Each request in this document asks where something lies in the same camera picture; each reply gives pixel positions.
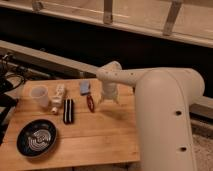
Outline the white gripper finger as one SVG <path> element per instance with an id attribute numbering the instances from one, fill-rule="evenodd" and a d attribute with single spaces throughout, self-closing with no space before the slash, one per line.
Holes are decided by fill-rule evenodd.
<path id="1" fill-rule="evenodd" d="M 105 96 L 101 95 L 101 98 L 100 98 L 100 100 L 99 100 L 99 103 L 102 103 L 102 102 L 104 102 L 105 100 L 106 100 Z"/>
<path id="2" fill-rule="evenodd" d="M 119 104 L 119 100 L 118 100 L 118 97 L 117 97 L 117 96 L 113 97 L 113 101 L 114 101 L 116 104 Z"/>

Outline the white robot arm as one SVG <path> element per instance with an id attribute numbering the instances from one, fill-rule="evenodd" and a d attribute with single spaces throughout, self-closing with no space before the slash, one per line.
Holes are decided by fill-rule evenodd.
<path id="1" fill-rule="evenodd" d="M 134 88 L 142 171 L 197 171 L 189 106 L 203 96 L 202 76 L 191 68 L 122 70 L 116 61 L 96 71 L 103 84 Z"/>

